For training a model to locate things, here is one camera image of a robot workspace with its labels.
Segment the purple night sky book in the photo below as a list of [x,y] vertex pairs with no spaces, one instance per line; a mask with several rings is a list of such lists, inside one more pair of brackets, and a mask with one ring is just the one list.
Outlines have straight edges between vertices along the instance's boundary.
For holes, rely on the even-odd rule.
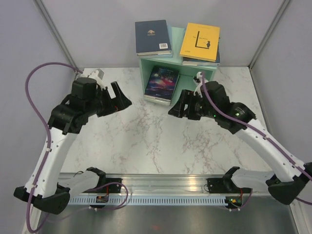
[[171,101],[178,78],[179,71],[177,69],[154,66],[145,88],[144,96],[163,101]]

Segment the teal ocean cover book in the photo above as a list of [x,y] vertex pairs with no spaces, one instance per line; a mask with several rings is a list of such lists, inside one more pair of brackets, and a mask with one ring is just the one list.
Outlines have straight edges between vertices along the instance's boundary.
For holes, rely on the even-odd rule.
[[220,54],[218,41],[203,37],[185,39],[180,50],[184,66],[218,66]]

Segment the dark blue hardcover book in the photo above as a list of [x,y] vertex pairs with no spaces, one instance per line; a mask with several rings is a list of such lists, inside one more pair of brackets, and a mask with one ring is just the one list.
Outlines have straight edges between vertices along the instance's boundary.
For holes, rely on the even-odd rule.
[[165,19],[135,22],[136,54],[138,56],[167,55],[172,53]]

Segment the yellow hardcover book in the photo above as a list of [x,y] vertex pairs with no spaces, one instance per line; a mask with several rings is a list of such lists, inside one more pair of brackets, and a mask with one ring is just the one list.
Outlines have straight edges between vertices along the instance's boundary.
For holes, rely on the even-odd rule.
[[185,58],[215,62],[220,28],[211,25],[188,23],[180,55]]

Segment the pale green grey book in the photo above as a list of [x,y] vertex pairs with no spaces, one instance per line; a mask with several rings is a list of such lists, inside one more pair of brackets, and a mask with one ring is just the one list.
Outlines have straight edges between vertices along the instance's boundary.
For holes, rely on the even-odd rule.
[[171,100],[168,100],[168,99],[157,98],[157,97],[146,96],[146,95],[144,95],[143,98],[146,101],[150,101],[150,102],[165,105],[165,106],[170,106],[171,104]]

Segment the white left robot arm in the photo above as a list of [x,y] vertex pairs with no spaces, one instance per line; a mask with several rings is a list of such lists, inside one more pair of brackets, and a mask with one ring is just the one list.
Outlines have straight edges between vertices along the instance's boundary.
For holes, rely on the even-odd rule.
[[14,197],[30,202],[43,212],[58,215],[71,198],[106,189],[106,173],[96,167],[89,167],[64,182],[58,178],[69,149],[89,117],[111,115],[132,104],[116,81],[111,86],[114,98],[107,87],[101,88],[93,78],[78,78],[73,82],[71,93],[51,112],[47,123],[50,135],[31,178],[15,189]]

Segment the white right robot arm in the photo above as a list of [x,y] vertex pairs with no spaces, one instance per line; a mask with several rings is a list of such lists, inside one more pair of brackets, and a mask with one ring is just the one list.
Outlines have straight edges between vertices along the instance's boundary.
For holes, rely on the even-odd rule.
[[213,119],[218,126],[247,143],[270,167],[268,172],[232,167],[223,177],[223,188],[268,192],[278,202],[291,204],[312,179],[312,164],[304,163],[287,151],[262,126],[243,103],[231,102],[223,85],[216,81],[201,84],[195,91],[182,90],[168,111],[174,117]]

